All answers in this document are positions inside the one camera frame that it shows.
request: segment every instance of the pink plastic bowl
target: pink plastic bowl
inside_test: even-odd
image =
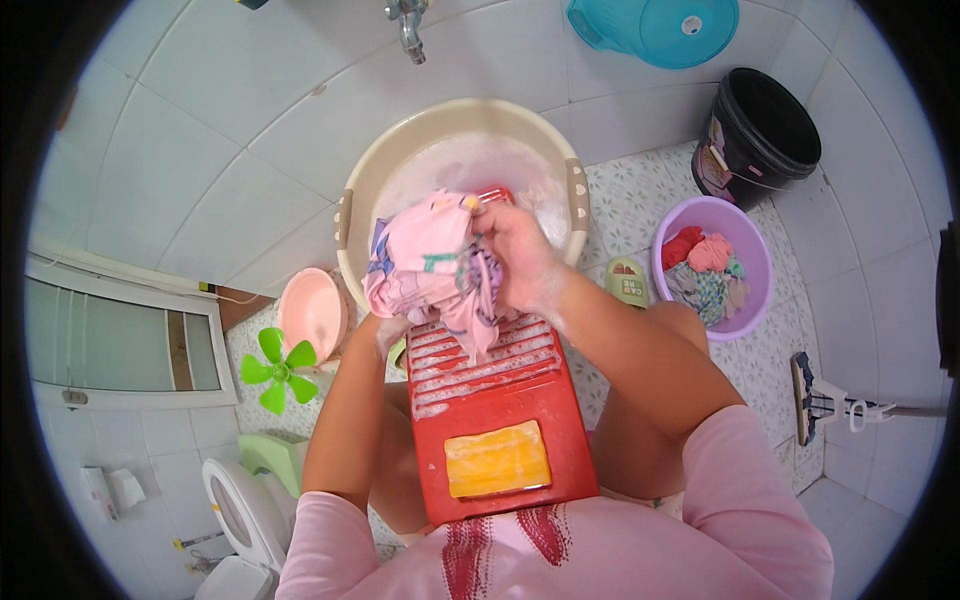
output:
[[[347,335],[347,303],[329,275],[304,269],[283,289],[276,323],[283,330],[283,349],[308,340],[321,364]]]
[[[673,296],[666,287],[666,277],[660,267],[660,248],[681,229],[690,226],[700,226],[704,233],[723,234],[743,264],[746,272],[744,281],[750,285],[746,303],[732,318],[723,319],[707,329],[707,338],[712,342],[729,342],[741,338],[760,323],[767,312],[767,306],[770,305],[770,298],[773,297],[774,268],[763,235],[750,217],[725,200],[698,196],[677,204],[660,222],[651,252],[653,264],[650,268],[653,270],[654,283],[664,300],[672,300]]]

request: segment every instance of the green fan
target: green fan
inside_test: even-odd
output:
[[[244,383],[263,383],[274,380],[267,391],[260,395],[260,404],[276,415],[283,414],[286,406],[286,392],[283,384],[286,383],[294,391],[294,396],[300,404],[306,404],[310,398],[320,390],[313,382],[294,375],[296,367],[313,367],[317,364],[317,352],[309,342],[303,340],[287,354],[287,360],[280,356],[280,343],[283,342],[283,332],[276,327],[261,329],[256,336],[260,342],[263,355],[271,362],[264,365],[252,354],[246,354],[240,363],[240,379]]]

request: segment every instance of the forearm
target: forearm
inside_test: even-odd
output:
[[[303,465],[304,492],[330,492],[367,511],[380,443],[386,352],[380,320],[368,317],[353,333],[326,395]]]
[[[679,441],[716,411],[743,400],[699,348],[572,269],[547,318],[576,349],[635,403],[656,427]]]

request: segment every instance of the pink shirt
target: pink shirt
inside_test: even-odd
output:
[[[829,598],[827,539],[749,408],[705,420],[684,471],[684,522],[587,498],[447,524],[380,567],[366,516],[308,492],[276,598]]]

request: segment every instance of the person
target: person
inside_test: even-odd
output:
[[[317,418],[276,598],[828,598],[829,544],[697,315],[615,299],[519,208],[488,206],[473,230],[504,268],[500,298],[610,380],[590,440],[601,495],[429,531],[406,386],[383,383],[409,324],[368,316]],[[368,503],[408,545],[380,567]]]

